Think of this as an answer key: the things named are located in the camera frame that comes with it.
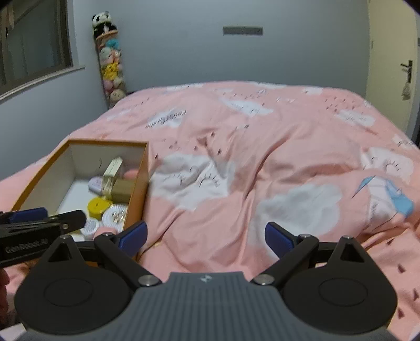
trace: hand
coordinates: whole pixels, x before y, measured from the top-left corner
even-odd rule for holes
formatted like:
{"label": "hand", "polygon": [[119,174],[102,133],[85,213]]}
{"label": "hand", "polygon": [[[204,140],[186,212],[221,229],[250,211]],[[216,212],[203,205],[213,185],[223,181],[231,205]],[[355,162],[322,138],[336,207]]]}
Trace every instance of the hand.
{"label": "hand", "polygon": [[0,269],[0,323],[6,325],[7,323],[7,311],[9,304],[7,303],[7,291],[6,285],[10,283],[9,275],[6,270]]}

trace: orange box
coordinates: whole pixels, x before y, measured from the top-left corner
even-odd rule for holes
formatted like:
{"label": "orange box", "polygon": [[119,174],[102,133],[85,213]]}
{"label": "orange box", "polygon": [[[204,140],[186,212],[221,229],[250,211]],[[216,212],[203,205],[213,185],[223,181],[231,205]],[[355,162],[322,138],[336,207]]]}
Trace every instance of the orange box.
{"label": "orange box", "polygon": [[[116,157],[123,159],[125,169],[138,169],[124,223],[126,229],[143,216],[149,183],[146,142],[68,140],[31,180],[13,210],[45,207],[49,215],[83,210],[88,216],[87,204],[97,197],[89,192],[88,181],[102,176]],[[74,233],[73,238],[83,240],[79,232]]]}

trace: pink sponge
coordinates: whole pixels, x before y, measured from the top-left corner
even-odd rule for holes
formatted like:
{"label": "pink sponge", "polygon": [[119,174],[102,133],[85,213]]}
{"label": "pink sponge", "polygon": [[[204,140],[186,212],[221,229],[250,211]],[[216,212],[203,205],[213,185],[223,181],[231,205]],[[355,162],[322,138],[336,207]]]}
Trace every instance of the pink sponge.
{"label": "pink sponge", "polygon": [[138,169],[130,169],[124,173],[124,179],[126,180],[135,180],[137,179],[137,173],[139,172]]}
{"label": "pink sponge", "polygon": [[111,232],[113,234],[118,234],[117,230],[112,228],[112,227],[108,227],[108,226],[102,226],[99,227],[98,230],[95,232],[95,235],[93,236],[93,239],[95,239],[96,237],[100,236],[102,233],[105,232]]}

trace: door handle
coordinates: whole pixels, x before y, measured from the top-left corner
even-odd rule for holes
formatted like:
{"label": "door handle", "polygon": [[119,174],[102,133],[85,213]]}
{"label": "door handle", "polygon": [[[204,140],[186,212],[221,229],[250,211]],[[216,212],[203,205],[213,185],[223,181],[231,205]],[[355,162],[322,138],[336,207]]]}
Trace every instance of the door handle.
{"label": "door handle", "polygon": [[412,73],[413,73],[413,61],[410,59],[408,61],[408,65],[401,64],[401,66],[403,66],[405,68],[408,68],[408,70],[407,70],[407,72],[408,72],[407,82],[411,83],[411,76],[412,76]]}

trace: plush toy rack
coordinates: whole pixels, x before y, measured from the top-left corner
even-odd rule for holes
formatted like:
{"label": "plush toy rack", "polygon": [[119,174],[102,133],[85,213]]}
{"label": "plush toy rack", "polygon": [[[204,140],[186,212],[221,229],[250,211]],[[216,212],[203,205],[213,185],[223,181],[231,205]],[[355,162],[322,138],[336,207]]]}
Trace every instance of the plush toy rack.
{"label": "plush toy rack", "polygon": [[95,39],[96,51],[102,76],[102,86],[108,108],[126,96],[121,48],[117,39],[118,30],[108,31]]}

